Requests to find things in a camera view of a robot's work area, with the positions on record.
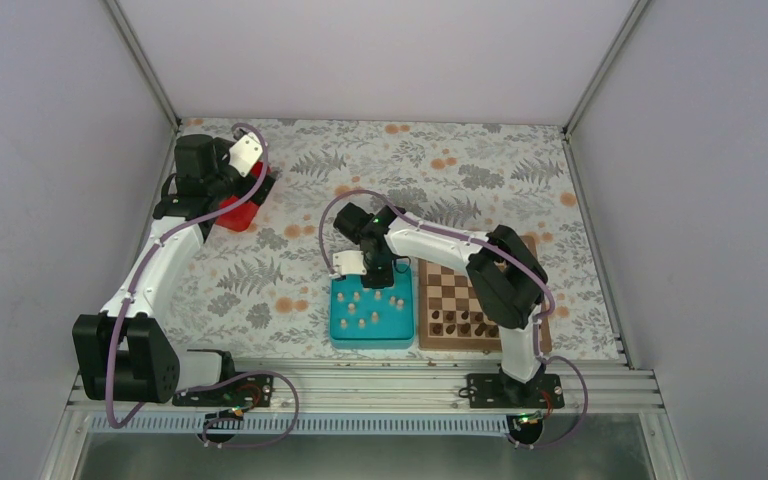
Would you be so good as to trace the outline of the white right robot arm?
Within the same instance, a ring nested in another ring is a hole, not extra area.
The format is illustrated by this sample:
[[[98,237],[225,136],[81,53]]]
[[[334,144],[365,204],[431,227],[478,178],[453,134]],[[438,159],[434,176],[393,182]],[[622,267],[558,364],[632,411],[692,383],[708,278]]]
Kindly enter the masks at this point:
[[[510,227],[467,231],[423,220],[392,205],[377,213],[349,203],[334,228],[353,249],[325,258],[331,276],[359,278],[373,290],[395,283],[395,264],[403,258],[436,263],[466,276],[482,311],[500,330],[504,399],[525,407],[540,393],[544,370],[539,322],[553,300],[548,275],[524,240]]]

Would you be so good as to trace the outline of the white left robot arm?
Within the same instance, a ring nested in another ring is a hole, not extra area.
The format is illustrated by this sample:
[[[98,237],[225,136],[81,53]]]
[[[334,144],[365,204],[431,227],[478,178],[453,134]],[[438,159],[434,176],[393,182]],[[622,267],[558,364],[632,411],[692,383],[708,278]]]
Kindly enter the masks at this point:
[[[232,205],[259,207],[275,183],[266,145],[248,127],[232,139],[191,134],[174,148],[175,168],[152,212],[149,238],[121,287],[72,338],[85,394],[97,401],[165,403],[198,387],[215,405],[230,402],[238,377],[218,350],[175,346],[164,323],[172,297],[218,216]]]

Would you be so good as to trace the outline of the wooden chess board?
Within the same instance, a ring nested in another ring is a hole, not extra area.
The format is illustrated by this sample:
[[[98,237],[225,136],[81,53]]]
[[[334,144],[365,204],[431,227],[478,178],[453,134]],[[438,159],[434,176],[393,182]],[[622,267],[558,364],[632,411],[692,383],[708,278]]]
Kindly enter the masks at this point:
[[[483,311],[467,276],[425,260],[418,262],[418,269],[418,334],[421,349],[473,352],[501,349],[500,329],[497,339],[431,337],[426,331],[427,317],[431,310]]]

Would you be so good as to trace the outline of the dark chess pieces row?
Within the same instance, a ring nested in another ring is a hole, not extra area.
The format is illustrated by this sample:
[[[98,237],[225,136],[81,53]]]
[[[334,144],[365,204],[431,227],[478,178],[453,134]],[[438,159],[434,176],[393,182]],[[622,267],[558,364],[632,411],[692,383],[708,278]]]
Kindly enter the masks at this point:
[[[431,310],[426,331],[431,337],[497,339],[499,327],[481,311]]]

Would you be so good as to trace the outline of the red plastic tray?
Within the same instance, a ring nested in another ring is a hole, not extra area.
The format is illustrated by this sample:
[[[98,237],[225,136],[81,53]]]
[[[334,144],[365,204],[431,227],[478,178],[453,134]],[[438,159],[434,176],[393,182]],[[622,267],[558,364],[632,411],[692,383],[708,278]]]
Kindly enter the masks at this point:
[[[258,161],[251,169],[248,175],[246,175],[242,184],[236,189],[235,193],[220,203],[220,208],[225,208],[236,201],[240,197],[247,194],[255,185],[256,180],[263,169],[263,163]],[[259,211],[260,207],[265,203],[275,183],[275,178],[271,175],[271,169],[267,168],[267,175],[261,186],[257,191],[241,206],[236,207],[223,215],[220,215],[216,223],[226,229],[243,232],[250,227],[254,217]]]

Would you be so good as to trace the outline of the teal plastic tray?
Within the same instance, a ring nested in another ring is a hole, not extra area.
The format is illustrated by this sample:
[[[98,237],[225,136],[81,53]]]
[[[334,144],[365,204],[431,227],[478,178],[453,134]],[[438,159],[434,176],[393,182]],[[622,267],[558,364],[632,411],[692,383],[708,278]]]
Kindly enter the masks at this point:
[[[413,271],[402,260],[393,270],[394,284],[367,289],[349,275],[330,285],[328,336],[337,349],[406,349],[416,337]]]

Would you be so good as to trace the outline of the floral table mat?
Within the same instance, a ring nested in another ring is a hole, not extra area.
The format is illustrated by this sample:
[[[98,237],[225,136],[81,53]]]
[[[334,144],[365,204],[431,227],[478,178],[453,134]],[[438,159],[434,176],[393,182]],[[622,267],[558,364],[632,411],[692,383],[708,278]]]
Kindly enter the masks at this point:
[[[552,126],[260,120],[277,180],[250,227],[215,228],[172,297],[174,344],[239,358],[372,359],[328,337],[325,255],[351,243],[335,197],[374,211],[383,199],[434,222],[534,240],[557,307],[555,353],[615,361],[615,334],[562,145]]]

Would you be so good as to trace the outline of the aluminium corner post left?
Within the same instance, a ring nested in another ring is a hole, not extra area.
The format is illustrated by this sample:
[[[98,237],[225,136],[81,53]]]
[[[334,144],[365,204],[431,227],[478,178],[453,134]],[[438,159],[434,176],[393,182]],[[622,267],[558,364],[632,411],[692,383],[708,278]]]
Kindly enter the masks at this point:
[[[123,40],[126,49],[135,62],[143,80],[150,90],[156,104],[163,112],[165,118],[173,128],[180,127],[180,117],[176,114],[172,103],[163,88],[159,76],[151,65],[151,62],[143,49],[135,28],[132,26],[128,16],[117,0],[102,0],[101,4],[108,11],[118,35]]]

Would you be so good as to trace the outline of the aluminium corner post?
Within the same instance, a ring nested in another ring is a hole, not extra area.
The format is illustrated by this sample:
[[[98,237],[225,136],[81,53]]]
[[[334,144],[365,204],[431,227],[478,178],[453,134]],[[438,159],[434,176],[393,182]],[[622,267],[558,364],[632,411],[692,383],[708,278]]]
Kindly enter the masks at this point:
[[[108,11],[118,35],[123,40],[126,49],[135,62],[143,80],[150,90],[156,104],[163,112],[165,118],[173,128],[180,127],[180,117],[176,114],[172,103],[163,88],[159,76],[151,65],[151,62],[143,49],[135,28],[132,26],[128,16],[117,0],[102,0],[101,4]]]
[[[614,35],[605,54],[603,55],[597,69],[589,80],[585,90],[576,103],[569,119],[563,127],[564,137],[570,141],[575,130],[585,116],[587,109],[593,98],[598,93],[605,77],[608,75],[615,60],[623,51],[625,45],[630,40],[641,17],[646,13],[650,0],[635,0],[627,14],[625,15],[619,30]]]

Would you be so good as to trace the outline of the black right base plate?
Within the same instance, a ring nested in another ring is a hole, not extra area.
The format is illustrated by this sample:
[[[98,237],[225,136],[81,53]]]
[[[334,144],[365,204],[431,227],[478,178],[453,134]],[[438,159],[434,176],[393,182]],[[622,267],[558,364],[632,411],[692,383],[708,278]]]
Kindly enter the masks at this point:
[[[563,408],[565,399],[560,377],[538,373],[522,383],[499,373],[471,373],[457,395],[472,409]]]

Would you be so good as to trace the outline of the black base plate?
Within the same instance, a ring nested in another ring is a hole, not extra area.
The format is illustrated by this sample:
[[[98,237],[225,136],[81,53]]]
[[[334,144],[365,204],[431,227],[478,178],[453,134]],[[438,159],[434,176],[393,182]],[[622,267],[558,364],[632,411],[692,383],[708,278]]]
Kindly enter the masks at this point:
[[[179,407],[218,409],[265,408],[270,406],[273,387],[273,375],[244,374],[234,383],[217,389],[176,394],[172,398],[172,404]]]
[[[563,408],[565,399],[560,377],[538,373],[522,383],[499,373],[471,373],[457,395],[472,409]]]

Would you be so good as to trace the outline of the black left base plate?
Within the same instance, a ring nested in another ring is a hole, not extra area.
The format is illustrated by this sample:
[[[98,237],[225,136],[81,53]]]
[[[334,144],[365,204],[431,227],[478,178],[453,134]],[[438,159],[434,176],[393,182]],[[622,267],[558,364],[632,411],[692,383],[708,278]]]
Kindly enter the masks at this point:
[[[273,375],[244,374],[234,383],[217,389],[176,394],[172,398],[172,404],[179,407],[218,409],[265,408],[270,406],[273,387]]]

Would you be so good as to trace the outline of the aluminium front rail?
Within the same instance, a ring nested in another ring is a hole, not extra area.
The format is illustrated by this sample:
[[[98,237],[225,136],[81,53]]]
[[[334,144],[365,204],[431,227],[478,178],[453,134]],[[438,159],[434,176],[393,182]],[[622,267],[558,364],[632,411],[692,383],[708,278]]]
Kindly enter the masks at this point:
[[[303,413],[460,414],[469,412],[470,406],[458,391],[466,385],[466,375],[479,369],[352,365],[325,369],[278,366],[275,370],[297,389]],[[580,411],[584,387],[591,413],[650,413],[664,408],[655,376],[647,371],[614,365],[595,370],[582,367],[584,385],[562,365],[553,364],[549,371],[560,377],[565,399],[563,407],[553,408],[556,413]]]

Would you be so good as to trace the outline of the aluminium corner post right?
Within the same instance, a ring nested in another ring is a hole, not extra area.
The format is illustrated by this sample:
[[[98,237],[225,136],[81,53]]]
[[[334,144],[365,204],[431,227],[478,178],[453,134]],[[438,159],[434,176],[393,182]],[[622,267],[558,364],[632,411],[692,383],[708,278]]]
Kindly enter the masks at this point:
[[[564,137],[570,141],[575,130],[585,116],[587,109],[593,98],[598,93],[605,77],[608,75],[615,60],[623,51],[625,45],[630,40],[641,17],[646,13],[650,0],[635,0],[627,14],[625,15],[619,30],[614,35],[605,54],[603,55],[597,69],[589,80],[585,90],[576,103],[569,119],[563,127]]]

